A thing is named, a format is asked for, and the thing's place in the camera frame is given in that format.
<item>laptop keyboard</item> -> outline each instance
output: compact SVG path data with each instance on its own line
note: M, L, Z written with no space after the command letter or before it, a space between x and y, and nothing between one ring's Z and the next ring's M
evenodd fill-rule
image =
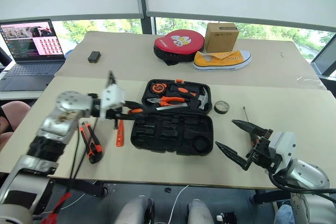
M9 76L53 76L62 64L14 65L6 74Z

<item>white shoe sole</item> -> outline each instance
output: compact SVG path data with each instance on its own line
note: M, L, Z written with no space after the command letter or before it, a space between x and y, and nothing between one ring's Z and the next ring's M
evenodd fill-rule
M243 55L243 58L246 59L242 63L236 64L236 65L230 65L230 66L208 66L208 67L201 67L194 63L194 68L199 71L207 71L207 70L238 70L240 68L245 67L251 62L251 54L248 51L241 50L241 54Z

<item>laptop screen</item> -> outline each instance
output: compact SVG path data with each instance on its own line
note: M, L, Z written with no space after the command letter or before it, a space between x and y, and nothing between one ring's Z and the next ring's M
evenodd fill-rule
M50 19L0 23L0 33L16 62L64 59Z

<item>black tool case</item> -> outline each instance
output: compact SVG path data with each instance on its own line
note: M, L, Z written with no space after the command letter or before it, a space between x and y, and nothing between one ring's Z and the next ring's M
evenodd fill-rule
M166 85L165 90L157 94L153 86L158 83ZM184 88L196 94L195 97L177 91ZM199 109L199 95L208 94L208 101L204 109ZM148 107L160 107L158 103L151 103L147 99L165 97L183 97L187 107L161 110L157 114L150 114L143 119L134 121L131 142L136 148L154 152L176 152L178 155L204 156L213 148L213 124L207 113L212 108L209 86L182 80L151 80L148 82L142 97L142 103Z

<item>floor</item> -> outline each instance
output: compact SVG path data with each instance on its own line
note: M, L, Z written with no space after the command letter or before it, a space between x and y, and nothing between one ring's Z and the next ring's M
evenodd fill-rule
M175 198L183 189L183 186L162 186L148 184L106 184L109 190L107 196L96 198L83 195L73 205L63 209L57 219L57 223L114 223L122 207L138 195L151 197L155 202L155 222L167 223ZM165 188L171 188L171 192L165 192ZM56 186L45 211L51 211L65 188ZM223 189L209 187L188 187L181 194L176 203L171 224L185 224L186 206L195 198L205 202L214 218L223 212L235 212L239 224L269 223L274 220L272 204L254 206L249 202L249 196L253 190ZM71 198L65 203L65 207L76 201L82 193L73 191Z

